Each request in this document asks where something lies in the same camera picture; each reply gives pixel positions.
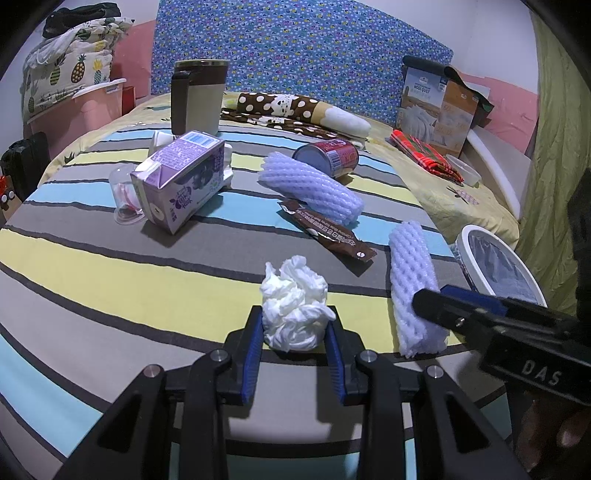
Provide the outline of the green curtain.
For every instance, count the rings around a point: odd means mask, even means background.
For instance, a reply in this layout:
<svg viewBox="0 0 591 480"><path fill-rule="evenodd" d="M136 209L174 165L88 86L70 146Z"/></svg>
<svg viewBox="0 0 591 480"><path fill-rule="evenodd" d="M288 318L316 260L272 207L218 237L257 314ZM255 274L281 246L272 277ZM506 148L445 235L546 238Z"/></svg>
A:
<svg viewBox="0 0 591 480"><path fill-rule="evenodd" d="M590 167L590 89L559 39L532 15L539 118L517 253L548 306L573 315L577 264L567 203Z"/></svg>

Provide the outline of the purple milk carton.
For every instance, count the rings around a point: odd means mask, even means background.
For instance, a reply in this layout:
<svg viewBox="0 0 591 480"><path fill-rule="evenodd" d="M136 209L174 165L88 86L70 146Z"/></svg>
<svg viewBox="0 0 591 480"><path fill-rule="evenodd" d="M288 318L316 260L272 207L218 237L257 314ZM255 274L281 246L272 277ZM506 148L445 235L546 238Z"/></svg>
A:
<svg viewBox="0 0 591 480"><path fill-rule="evenodd" d="M169 234L224 186L225 142L190 131L148 156L130 174L146 218Z"/></svg>

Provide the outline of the striped bed cover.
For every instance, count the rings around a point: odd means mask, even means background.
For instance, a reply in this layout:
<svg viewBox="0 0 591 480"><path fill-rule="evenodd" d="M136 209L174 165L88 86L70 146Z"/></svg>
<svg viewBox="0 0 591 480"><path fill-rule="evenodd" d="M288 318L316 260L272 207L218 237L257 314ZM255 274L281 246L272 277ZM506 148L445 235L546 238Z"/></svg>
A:
<svg viewBox="0 0 591 480"><path fill-rule="evenodd" d="M120 225L108 177L137 163L64 166L1 232L1 432L36 479L56 473L142 367L190 365L242 327L266 262L307 258L346 328L397 364L394 227L419 222L439 282L465 284L425 210L359 194L356 236L377 256L355 265L283 219L259 171L235 170L229 189L175 235L146 221Z"/></svg>

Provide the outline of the brown snack wrapper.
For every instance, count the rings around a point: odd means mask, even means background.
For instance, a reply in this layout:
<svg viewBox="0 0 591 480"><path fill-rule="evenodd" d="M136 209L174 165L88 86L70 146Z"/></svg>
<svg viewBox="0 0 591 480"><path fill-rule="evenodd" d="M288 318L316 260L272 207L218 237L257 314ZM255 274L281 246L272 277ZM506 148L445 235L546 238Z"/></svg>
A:
<svg viewBox="0 0 591 480"><path fill-rule="evenodd" d="M363 263L377 256L377 252L363 243L348 228L332 222L322 214L301 206L296 200L279 202L284 215L332 253L344 255Z"/></svg>

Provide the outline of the quilt packaging box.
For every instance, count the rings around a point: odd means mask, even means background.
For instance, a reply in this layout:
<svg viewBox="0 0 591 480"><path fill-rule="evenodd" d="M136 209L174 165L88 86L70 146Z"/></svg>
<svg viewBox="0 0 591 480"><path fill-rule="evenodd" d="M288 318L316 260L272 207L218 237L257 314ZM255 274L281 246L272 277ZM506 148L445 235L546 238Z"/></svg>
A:
<svg viewBox="0 0 591 480"><path fill-rule="evenodd" d="M396 127L444 156L458 157L470 130L488 120L494 105L450 65L406 55L403 74Z"/></svg>

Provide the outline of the white foam net sleeve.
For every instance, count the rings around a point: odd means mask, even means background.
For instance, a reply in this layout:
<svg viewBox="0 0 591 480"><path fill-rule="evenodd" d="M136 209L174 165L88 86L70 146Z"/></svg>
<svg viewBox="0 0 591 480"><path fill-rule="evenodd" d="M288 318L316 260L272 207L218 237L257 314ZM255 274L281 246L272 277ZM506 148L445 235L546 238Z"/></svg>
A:
<svg viewBox="0 0 591 480"><path fill-rule="evenodd" d="M283 196L304 202L335 223L355 223L363 213L363 200L337 180L311 165L280 152L263 159L259 183Z"/></svg>
<svg viewBox="0 0 591 480"><path fill-rule="evenodd" d="M413 309L414 295L428 289L440 292L435 268L421 225L399 224L389 236L391 251L391 298L400 353L412 358L438 354L447 348L449 331L419 317Z"/></svg>

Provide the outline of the pink storage box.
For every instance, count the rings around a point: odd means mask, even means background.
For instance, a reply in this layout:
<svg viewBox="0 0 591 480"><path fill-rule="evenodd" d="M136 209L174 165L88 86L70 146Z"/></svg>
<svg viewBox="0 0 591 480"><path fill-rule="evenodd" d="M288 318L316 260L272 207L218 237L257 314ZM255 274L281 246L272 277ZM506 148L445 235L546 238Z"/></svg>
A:
<svg viewBox="0 0 591 480"><path fill-rule="evenodd" d="M26 122L25 132L43 132L51 158L82 135L103 127L122 115L126 79L86 87Z"/></svg>

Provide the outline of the pineapple print bedding pile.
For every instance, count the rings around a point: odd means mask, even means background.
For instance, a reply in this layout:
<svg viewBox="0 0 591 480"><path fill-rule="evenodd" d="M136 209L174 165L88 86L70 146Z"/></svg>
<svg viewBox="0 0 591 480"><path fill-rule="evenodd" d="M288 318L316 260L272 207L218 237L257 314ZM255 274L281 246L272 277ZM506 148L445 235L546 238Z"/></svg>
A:
<svg viewBox="0 0 591 480"><path fill-rule="evenodd" d="M133 24L125 17L90 20L37 45L23 65L23 120L81 89L108 82L114 46Z"/></svg>

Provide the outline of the red drink can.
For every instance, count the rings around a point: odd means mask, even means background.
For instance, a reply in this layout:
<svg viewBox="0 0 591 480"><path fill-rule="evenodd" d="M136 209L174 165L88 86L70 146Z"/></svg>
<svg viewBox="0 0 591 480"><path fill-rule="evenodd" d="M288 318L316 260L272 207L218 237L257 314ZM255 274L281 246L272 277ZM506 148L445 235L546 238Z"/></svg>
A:
<svg viewBox="0 0 591 480"><path fill-rule="evenodd" d="M294 151L294 160L304 162L334 179L353 172L359 164L359 152L349 141L322 140Z"/></svg>

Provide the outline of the white tissue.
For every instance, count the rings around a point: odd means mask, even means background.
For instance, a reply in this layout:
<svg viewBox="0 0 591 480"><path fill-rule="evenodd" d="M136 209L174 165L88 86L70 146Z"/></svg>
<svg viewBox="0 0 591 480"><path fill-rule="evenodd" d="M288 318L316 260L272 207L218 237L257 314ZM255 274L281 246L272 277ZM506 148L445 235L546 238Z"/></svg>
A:
<svg viewBox="0 0 591 480"><path fill-rule="evenodd" d="M328 282L308 267L307 258L294 255L279 269L266 262L259 291L267 346L284 353L318 348L335 313L327 304Z"/></svg>

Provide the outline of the clear plastic cup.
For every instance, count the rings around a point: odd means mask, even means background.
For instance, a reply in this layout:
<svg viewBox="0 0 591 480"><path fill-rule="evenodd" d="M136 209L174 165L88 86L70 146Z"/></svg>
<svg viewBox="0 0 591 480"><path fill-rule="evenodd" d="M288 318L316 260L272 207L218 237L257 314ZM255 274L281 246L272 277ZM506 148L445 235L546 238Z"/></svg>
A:
<svg viewBox="0 0 591 480"><path fill-rule="evenodd" d="M134 164L123 164L110 172L108 181L115 202L114 219L128 225L140 221L144 215L131 181Z"/></svg>

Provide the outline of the black clothing on pile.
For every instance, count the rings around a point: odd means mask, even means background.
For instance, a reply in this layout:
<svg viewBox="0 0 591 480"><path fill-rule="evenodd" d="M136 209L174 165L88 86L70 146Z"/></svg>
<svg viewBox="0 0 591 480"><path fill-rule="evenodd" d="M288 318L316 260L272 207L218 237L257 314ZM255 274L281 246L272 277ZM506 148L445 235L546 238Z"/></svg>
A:
<svg viewBox="0 0 591 480"><path fill-rule="evenodd" d="M73 9L62 7L47 17L43 26L42 37L52 39L85 22L101 18L119 17L120 15L121 11L118 5L113 2L101 2Z"/></svg>

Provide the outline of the red toy car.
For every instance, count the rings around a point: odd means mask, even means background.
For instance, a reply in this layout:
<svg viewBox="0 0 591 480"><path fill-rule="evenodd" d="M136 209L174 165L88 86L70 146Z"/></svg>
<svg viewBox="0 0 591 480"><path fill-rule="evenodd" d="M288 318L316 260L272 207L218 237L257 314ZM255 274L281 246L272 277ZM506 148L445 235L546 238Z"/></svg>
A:
<svg viewBox="0 0 591 480"><path fill-rule="evenodd" d="M10 207L10 202L16 199L12 180L9 176L0 176L0 201L1 209L6 211Z"/></svg>

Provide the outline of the red plaid folded cloth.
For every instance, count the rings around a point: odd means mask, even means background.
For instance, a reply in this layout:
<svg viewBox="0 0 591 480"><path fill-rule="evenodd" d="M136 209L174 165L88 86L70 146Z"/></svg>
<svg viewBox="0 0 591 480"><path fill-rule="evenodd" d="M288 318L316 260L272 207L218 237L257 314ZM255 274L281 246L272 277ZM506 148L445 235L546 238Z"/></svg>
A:
<svg viewBox="0 0 591 480"><path fill-rule="evenodd" d="M390 140L428 173L458 185L464 183L459 171L430 144L398 129L391 132Z"/></svg>

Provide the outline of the brown polka dot pillow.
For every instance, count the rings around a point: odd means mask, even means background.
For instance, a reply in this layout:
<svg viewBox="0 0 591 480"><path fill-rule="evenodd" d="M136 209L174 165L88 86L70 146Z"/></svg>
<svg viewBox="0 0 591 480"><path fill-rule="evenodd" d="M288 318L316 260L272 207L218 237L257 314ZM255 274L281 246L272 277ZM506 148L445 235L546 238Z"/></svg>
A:
<svg viewBox="0 0 591 480"><path fill-rule="evenodd" d="M226 92L221 119L318 139L363 142L370 123L327 102L304 95Z"/></svg>

